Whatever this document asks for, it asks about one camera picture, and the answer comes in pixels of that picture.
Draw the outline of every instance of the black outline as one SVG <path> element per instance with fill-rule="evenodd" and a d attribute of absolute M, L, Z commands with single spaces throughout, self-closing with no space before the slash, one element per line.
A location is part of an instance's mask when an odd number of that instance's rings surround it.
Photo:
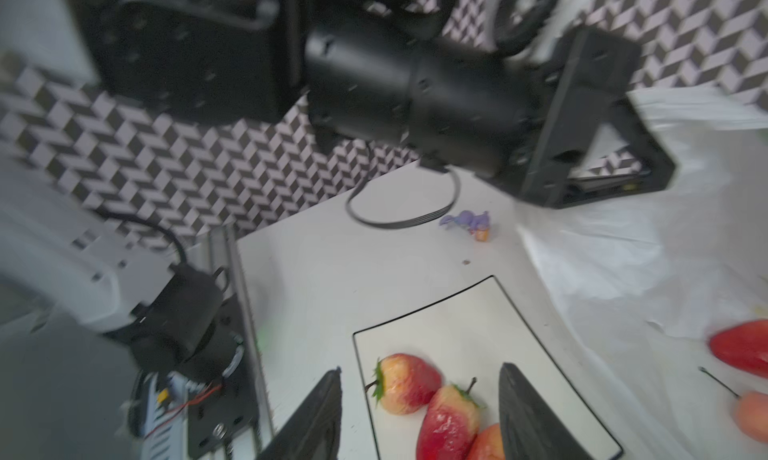
<path fill-rule="evenodd" d="M 379 326 L 386 325 L 387 323 L 391 323 L 393 321 L 400 320 L 401 318 L 405 318 L 408 315 L 412 315 L 413 313 L 417 313 L 418 311 L 422 311 L 424 309 L 427 309 L 430 306 L 437 305 L 441 301 L 446 301 L 448 299 L 453 298 L 456 295 L 459 295 L 459 294 L 461 294 L 463 292 L 466 292 L 469 289 L 475 288 L 475 286 L 480 285 L 481 283 L 483 283 L 485 281 L 488 281 L 491 278 L 493 278 L 495 280 L 496 285 L 498 285 L 498 288 L 500 288 L 502 290 L 502 293 L 504 293 L 504 296 L 507 297 L 507 301 L 509 301 L 509 304 L 512 306 L 514 311 L 518 314 L 520 319 L 523 321 L 523 324 L 525 325 L 525 327 L 531 332 L 531 334 L 533 335 L 533 338 L 535 338 L 536 341 L 538 342 L 538 344 L 542 347 L 542 350 L 544 350 L 544 353 L 546 353 L 547 356 L 549 357 L 549 359 L 552 360 L 552 363 L 554 364 L 554 367 L 556 369 L 558 369 L 558 372 L 560 372 L 560 375 L 562 375 L 563 378 L 565 378 L 565 381 L 568 382 L 568 384 L 571 386 L 571 389 L 573 389 L 573 391 L 576 394 L 576 396 L 579 398 L 579 400 L 581 400 L 581 403 L 583 403 L 584 406 L 587 407 L 589 412 L 598 421 L 600 426 L 603 427 L 603 429 L 606 431 L 606 433 L 608 433 L 608 436 L 610 436 L 613 439 L 613 441 L 616 442 L 616 445 L 619 446 L 619 453 L 617 455 L 611 457 L 609 460 L 617 460 L 618 458 L 621 458 L 622 456 L 624 456 L 624 446 L 621 445 L 621 443 L 619 442 L 618 439 L 616 439 L 614 434 L 608 429 L 608 427 L 605 426 L 603 421 L 600 420 L 600 417 L 594 412 L 594 410 L 592 410 L 592 407 L 590 407 L 589 404 L 584 400 L 584 398 L 581 396 L 581 393 L 579 393 L 578 390 L 576 389 L 576 387 L 574 387 L 574 384 L 571 383 L 571 379 L 568 378 L 568 376 L 565 375 L 563 370 L 560 368 L 560 365 L 558 365 L 558 363 L 554 360 L 554 358 L 552 358 L 552 355 L 549 353 L 549 350 L 547 350 L 547 348 L 544 346 L 544 343 L 542 343 L 542 340 L 538 339 L 538 336 L 536 335 L 536 332 L 533 331 L 531 326 L 525 320 L 525 317 L 522 315 L 520 310 L 518 310 L 518 307 L 514 305 L 514 302 L 512 301 L 512 299 L 507 294 L 507 291 L 504 290 L 504 286 L 502 285 L 501 282 L 498 281 L 498 279 L 496 278 L 496 275 L 490 275 L 490 276 L 486 276 L 484 279 L 480 280 L 479 282 L 477 282 L 477 283 L 475 283 L 473 285 L 468 286 L 464 290 L 460 290 L 460 291 L 454 293 L 453 295 L 447 296 L 446 298 L 444 298 L 442 300 L 435 301 L 433 303 L 430 303 L 429 305 L 423 306 L 420 309 L 416 309 L 416 310 L 410 311 L 410 312 L 406 313 L 405 315 L 400 315 L 399 317 L 396 317 L 394 319 L 387 320 L 387 321 L 384 321 L 382 323 L 379 323 L 378 325 L 370 326 L 367 329 L 358 330 L 358 331 L 355 331 L 354 333 L 352 333 L 352 344 L 355 346 L 355 357 L 357 357 L 357 369 L 360 371 L 360 381 L 362 382 L 362 387 L 363 387 L 363 389 L 362 389 L 362 397 L 365 398 L 365 400 L 366 400 L 366 408 L 368 409 L 368 419 L 369 419 L 370 424 L 371 424 L 371 433 L 373 434 L 373 444 L 376 446 L 376 456 L 378 457 L 378 459 L 381 460 L 381 454 L 379 453 L 379 440 L 378 440 L 378 438 L 376 438 L 376 429 L 373 427 L 373 414 L 371 413 L 371 407 L 370 407 L 370 405 L 368 403 L 368 395 L 366 394 L 366 390 L 365 390 L 366 377 L 362 374 L 362 363 L 360 362 L 360 352 L 358 352 L 358 350 L 357 350 L 357 341 L 355 340 L 355 335 L 357 335 L 358 333 L 363 333 L 364 331 L 367 331 L 367 330 L 370 330 L 370 329 L 378 328 Z"/>

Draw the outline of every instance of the fruit stem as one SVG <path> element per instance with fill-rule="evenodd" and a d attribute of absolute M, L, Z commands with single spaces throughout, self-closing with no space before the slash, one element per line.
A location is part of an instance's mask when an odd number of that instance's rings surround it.
<path fill-rule="evenodd" d="M 721 382 L 721 381 L 720 381 L 720 380 L 719 380 L 717 377 L 715 377 L 714 375 L 712 375 L 712 374 L 710 373 L 710 371 L 709 371 L 709 370 L 707 370 L 707 369 L 705 369 L 703 366 L 700 366 L 700 367 L 699 367 L 699 371 L 700 371 L 700 372 L 703 372 L 703 373 L 706 373 L 706 374 L 707 374 L 707 375 L 708 375 L 710 378 L 712 378 L 713 380 L 715 380 L 717 383 L 720 383 L 720 384 L 721 384 L 723 387 L 725 387 L 725 389 L 726 389 L 727 391 L 729 391 L 729 392 L 733 393 L 733 394 L 734 394 L 734 396 L 735 396 L 736 398 L 741 398 L 741 395 L 739 395 L 738 393 L 736 393 L 736 392 L 734 392 L 733 390 L 731 390 L 731 389 L 730 389 L 730 387 L 729 387 L 728 385 L 726 385 L 725 383 Z"/>
<path fill-rule="evenodd" d="M 469 391 L 472 390 L 472 387 L 475 386 L 475 383 L 478 382 L 478 378 L 476 376 L 472 377 L 472 381 L 469 383 L 469 387 L 467 387 L 467 395 L 469 395 Z"/>

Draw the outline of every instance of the red pepper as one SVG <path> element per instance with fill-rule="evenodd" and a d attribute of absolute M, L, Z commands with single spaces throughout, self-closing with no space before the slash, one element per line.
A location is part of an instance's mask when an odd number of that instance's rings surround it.
<path fill-rule="evenodd" d="M 768 378 L 768 320 L 721 331 L 710 339 L 710 350 L 732 367 Z"/>

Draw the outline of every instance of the red fruit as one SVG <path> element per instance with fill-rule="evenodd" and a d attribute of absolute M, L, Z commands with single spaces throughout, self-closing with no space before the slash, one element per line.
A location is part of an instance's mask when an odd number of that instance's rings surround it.
<path fill-rule="evenodd" d="M 730 366 L 768 378 L 768 320 L 721 331 L 710 339 L 710 350 Z"/>
<path fill-rule="evenodd" d="M 467 460 L 504 460 L 502 428 L 498 423 L 480 432 L 472 444 Z"/>
<path fill-rule="evenodd" d="M 418 433 L 416 460 L 464 460 L 479 429 L 480 408 L 468 391 L 446 385 L 429 402 Z"/>
<path fill-rule="evenodd" d="M 768 443 L 768 395 L 749 392 L 741 397 L 734 411 L 734 419 L 746 436 Z"/>
<path fill-rule="evenodd" d="M 376 364 L 373 397 L 395 415 L 407 415 L 423 407 L 442 385 L 440 372 L 417 356 L 390 355 Z"/>

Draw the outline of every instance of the white cutting board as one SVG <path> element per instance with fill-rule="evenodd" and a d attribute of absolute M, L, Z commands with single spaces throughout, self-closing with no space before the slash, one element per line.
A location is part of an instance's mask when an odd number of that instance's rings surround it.
<path fill-rule="evenodd" d="M 427 360 L 442 373 L 444 385 L 456 383 L 466 388 L 477 377 L 472 397 L 485 406 L 481 430 L 498 422 L 498 372 L 502 363 L 514 363 L 594 460 L 611 460 L 623 453 L 494 277 L 398 319 L 358 331 L 352 338 L 364 384 L 374 379 L 377 360 L 393 353 Z M 376 407 L 370 392 L 366 397 L 379 459 L 415 458 L 426 407 L 408 416 L 394 416 Z"/>

